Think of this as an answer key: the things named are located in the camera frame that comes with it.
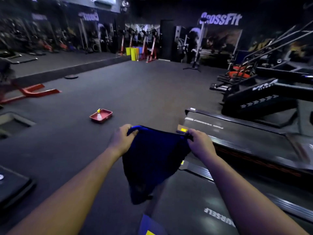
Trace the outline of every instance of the forearm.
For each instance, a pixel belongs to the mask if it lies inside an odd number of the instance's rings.
[[[220,157],[204,158],[240,234],[307,234]]]
[[[107,149],[8,234],[78,234],[108,171],[118,158],[116,154]]]

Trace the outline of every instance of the person's left hand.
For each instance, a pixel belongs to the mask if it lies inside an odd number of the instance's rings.
[[[111,136],[108,148],[114,150],[119,157],[124,155],[129,150],[131,143],[138,134],[138,130],[135,130],[127,136],[127,132],[131,127],[132,125],[130,124],[123,125],[122,127],[119,127]]]

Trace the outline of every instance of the treadmill belt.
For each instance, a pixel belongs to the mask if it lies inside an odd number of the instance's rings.
[[[313,235],[312,223],[291,218]],[[152,219],[170,235],[238,234],[214,182],[184,170],[168,179]]]
[[[285,136],[231,121],[189,112],[184,126],[205,132],[217,142],[223,140],[246,152],[273,160],[276,157],[300,161]]]

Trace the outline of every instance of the yellow sticker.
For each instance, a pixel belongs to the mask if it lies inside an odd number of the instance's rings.
[[[147,231],[146,235],[155,235],[154,233],[151,233],[149,230]]]

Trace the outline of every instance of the red tray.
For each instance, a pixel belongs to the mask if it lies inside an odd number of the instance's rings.
[[[92,121],[97,122],[97,123],[103,123],[107,119],[111,118],[113,112],[105,109],[100,110],[100,115],[101,115],[101,120],[97,119],[98,112],[92,114],[89,118],[91,118]]]

